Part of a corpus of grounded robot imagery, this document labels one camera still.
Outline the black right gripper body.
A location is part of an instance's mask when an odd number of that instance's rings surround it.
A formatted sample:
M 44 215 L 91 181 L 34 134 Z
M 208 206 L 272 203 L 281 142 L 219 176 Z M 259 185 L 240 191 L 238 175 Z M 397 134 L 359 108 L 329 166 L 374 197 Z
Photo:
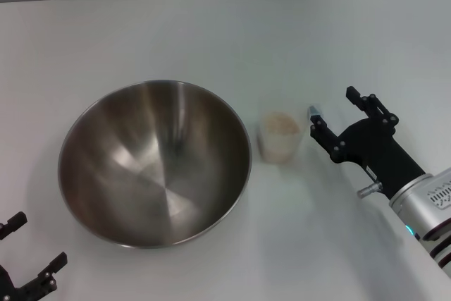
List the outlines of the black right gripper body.
M 410 155 L 393 138 L 390 123 L 360 120 L 338 136 L 332 147 L 334 163 L 352 162 L 382 185 L 382 193 L 391 199 L 407 183 L 425 174 Z

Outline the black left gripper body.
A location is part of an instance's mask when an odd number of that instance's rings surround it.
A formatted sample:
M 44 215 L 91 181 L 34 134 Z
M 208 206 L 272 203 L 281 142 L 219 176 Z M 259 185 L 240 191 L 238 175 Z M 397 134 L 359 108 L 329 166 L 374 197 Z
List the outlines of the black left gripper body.
M 15 287 L 8 272 L 1 267 L 1 301 L 17 300 L 17 301 L 35 301 L 37 299 L 36 294 L 36 281 L 32 280 L 26 283 L 22 287 Z

